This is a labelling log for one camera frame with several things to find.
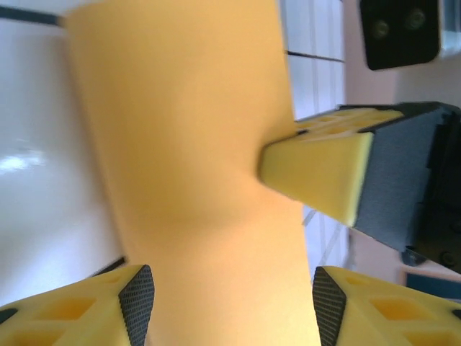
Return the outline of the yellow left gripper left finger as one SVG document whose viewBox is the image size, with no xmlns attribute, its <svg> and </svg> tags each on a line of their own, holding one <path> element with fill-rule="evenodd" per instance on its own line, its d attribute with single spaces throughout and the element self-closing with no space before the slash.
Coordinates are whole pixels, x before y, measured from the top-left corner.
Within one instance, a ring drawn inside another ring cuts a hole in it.
<svg viewBox="0 0 461 346">
<path fill-rule="evenodd" d="M 0 306 L 0 346 L 145 346 L 155 288 L 148 265 Z"/>
</svg>

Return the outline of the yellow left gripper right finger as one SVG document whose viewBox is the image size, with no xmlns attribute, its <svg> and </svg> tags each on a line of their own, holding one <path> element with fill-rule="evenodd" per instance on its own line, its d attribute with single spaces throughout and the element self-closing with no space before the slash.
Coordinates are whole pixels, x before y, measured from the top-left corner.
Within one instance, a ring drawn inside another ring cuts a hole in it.
<svg viewBox="0 0 461 346">
<path fill-rule="evenodd" d="M 461 303 L 341 267 L 317 267 L 321 346 L 461 346 Z"/>
</svg>

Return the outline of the yellow paper sheet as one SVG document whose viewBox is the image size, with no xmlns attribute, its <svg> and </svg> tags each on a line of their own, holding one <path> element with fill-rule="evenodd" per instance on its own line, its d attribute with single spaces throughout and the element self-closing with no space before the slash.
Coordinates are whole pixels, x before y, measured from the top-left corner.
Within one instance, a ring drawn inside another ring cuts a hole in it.
<svg viewBox="0 0 461 346">
<path fill-rule="evenodd" d="M 100 0 L 63 25 L 153 346 L 320 346 L 303 208 L 257 177 L 295 133 L 276 0 Z"/>
</svg>

